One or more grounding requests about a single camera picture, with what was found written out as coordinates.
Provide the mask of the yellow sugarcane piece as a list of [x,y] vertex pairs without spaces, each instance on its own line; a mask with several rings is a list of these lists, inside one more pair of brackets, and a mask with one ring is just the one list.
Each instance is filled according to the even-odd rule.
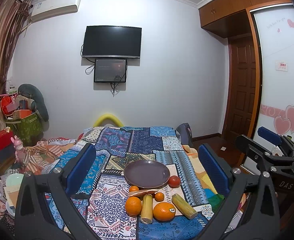
[[140,221],[144,224],[152,224],[153,220],[153,197],[151,194],[146,194],[143,197],[142,210],[140,213]]
[[180,213],[188,219],[193,219],[198,215],[198,212],[188,204],[179,194],[173,194],[171,197],[172,203],[178,208]]

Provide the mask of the large orange with sticker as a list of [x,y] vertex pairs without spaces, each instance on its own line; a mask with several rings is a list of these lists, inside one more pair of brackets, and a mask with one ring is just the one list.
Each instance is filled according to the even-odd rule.
[[176,208],[171,203],[161,202],[154,207],[153,215],[156,220],[167,222],[175,217]]

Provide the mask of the orange striped blanket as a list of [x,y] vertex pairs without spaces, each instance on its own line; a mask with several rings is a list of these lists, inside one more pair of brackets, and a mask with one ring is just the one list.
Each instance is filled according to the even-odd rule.
[[16,152],[16,161],[22,172],[35,175],[47,174],[60,157],[77,143],[76,139],[56,138],[38,141],[35,146],[23,146]]

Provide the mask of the brown wooden door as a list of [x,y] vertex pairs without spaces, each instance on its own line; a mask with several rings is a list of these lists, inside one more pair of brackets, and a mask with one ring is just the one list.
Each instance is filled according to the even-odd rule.
[[233,38],[229,48],[229,89],[223,137],[231,144],[247,135],[255,98],[255,51],[252,36]]

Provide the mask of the pale green plate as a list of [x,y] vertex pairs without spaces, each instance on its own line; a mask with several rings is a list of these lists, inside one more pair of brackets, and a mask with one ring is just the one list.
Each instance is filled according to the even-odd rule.
[[24,178],[23,174],[20,174],[20,173],[11,174],[6,178],[5,184],[7,187],[20,186],[23,178]]

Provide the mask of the pink plush toy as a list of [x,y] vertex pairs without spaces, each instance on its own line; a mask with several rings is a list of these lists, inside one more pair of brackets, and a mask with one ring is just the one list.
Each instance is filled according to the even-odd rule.
[[15,149],[15,159],[17,162],[22,164],[27,155],[27,150],[18,136],[15,135],[14,137],[11,137],[11,142],[13,143]]

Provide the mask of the green storage box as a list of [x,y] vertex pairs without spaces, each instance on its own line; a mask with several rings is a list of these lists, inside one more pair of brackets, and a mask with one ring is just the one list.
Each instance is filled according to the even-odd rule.
[[35,146],[43,137],[43,127],[36,113],[25,118],[5,121],[24,146]]

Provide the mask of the small tangerine upper left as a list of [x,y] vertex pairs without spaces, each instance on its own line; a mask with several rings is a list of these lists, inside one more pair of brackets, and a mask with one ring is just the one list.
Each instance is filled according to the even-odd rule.
[[139,191],[139,187],[133,185],[129,188],[129,192],[136,192],[136,191]]

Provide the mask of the small tangerine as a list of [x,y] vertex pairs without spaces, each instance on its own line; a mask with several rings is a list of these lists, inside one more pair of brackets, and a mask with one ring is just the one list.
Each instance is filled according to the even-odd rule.
[[155,201],[157,202],[162,202],[164,200],[164,193],[162,192],[157,192],[155,194]]
[[129,192],[136,192],[136,191],[139,191],[139,187],[133,185],[129,188]]

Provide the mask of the yellow curved headboard pad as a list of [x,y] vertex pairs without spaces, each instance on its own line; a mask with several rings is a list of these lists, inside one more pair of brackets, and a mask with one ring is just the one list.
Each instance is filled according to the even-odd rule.
[[93,124],[93,127],[101,126],[104,122],[110,121],[117,127],[123,127],[124,124],[113,114],[107,113],[101,115]]

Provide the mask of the beige flat peel piece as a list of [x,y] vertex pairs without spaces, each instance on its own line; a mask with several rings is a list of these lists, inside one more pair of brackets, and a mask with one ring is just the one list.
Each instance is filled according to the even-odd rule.
[[131,191],[128,194],[128,197],[141,197],[146,194],[155,194],[159,191],[159,189],[147,189],[147,190],[138,190],[138,191]]

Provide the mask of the red gift box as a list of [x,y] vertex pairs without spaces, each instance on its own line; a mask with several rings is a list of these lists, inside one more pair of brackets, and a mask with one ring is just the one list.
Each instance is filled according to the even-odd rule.
[[13,137],[14,133],[10,127],[6,127],[0,131],[0,151],[12,145],[11,138]]

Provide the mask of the blue patchwork bedspread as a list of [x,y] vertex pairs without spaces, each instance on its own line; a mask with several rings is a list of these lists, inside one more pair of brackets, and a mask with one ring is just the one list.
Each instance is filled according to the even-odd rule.
[[[64,167],[87,144],[96,149],[96,158],[72,201],[100,239],[193,239],[213,217],[223,200],[190,146],[182,145],[171,127],[92,127],[71,148],[62,151],[51,168]],[[180,186],[161,188],[165,201],[179,194],[198,213],[188,219],[179,212],[169,222],[144,224],[124,209],[130,184],[126,166],[138,160],[164,164]]]

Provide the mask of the grey plush pillow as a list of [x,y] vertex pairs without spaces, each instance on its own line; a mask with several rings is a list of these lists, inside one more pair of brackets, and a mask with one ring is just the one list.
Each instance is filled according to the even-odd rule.
[[40,90],[32,84],[24,83],[19,86],[18,94],[32,100],[32,109],[44,122],[49,120],[49,114]]

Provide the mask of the dark purple round plate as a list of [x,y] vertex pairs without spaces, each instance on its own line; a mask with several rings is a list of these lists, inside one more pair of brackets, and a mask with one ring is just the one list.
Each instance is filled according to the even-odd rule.
[[170,178],[170,171],[160,162],[138,160],[126,166],[124,177],[130,184],[139,188],[156,189],[167,183]]

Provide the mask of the dark backpack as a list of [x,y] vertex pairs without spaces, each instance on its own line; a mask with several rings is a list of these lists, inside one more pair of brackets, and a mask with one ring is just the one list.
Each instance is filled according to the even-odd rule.
[[191,127],[188,123],[180,124],[176,128],[176,134],[180,138],[182,145],[193,147],[193,136],[191,132]]

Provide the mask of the red tomato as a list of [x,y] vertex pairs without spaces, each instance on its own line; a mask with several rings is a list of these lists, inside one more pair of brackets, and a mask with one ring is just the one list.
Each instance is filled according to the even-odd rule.
[[168,185],[171,188],[178,188],[180,187],[180,184],[181,184],[181,180],[178,176],[171,176],[168,180]]

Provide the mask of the small tangerine middle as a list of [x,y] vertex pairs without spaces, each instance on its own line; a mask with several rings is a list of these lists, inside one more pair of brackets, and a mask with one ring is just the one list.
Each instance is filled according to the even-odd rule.
[[155,194],[155,201],[157,202],[162,202],[164,200],[164,193],[162,192],[157,192]]

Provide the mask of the white wardrobe door with hearts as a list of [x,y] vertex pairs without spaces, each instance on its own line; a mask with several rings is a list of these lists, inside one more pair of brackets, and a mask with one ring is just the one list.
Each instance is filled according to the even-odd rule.
[[259,48],[261,98],[257,128],[294,141],[294,5],[250,11]]

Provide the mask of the wooden overhead cabinets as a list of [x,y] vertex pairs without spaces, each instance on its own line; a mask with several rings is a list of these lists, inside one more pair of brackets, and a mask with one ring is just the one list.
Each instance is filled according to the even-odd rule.
[[213,0],[200,7],[201,28],[221,38],[251,33],[246,9],[280,0]]

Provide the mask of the white air conditioner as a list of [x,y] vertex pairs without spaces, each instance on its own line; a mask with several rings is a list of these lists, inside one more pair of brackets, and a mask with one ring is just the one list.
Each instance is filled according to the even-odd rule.
[[78,12],[81,0],[45,0],[35,3],[31,13],[31,22]]

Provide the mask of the small wall monitor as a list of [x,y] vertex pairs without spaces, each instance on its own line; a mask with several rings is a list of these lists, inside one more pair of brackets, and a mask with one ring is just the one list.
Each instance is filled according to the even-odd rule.
[[125,83],[127,61],[125,59],[96,59],[94,82]]

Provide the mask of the black wall television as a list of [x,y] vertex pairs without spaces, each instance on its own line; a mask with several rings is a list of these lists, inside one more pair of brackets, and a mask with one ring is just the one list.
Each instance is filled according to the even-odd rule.
[[112,25],[87,26],[82,57],[140,58],[142,28]]

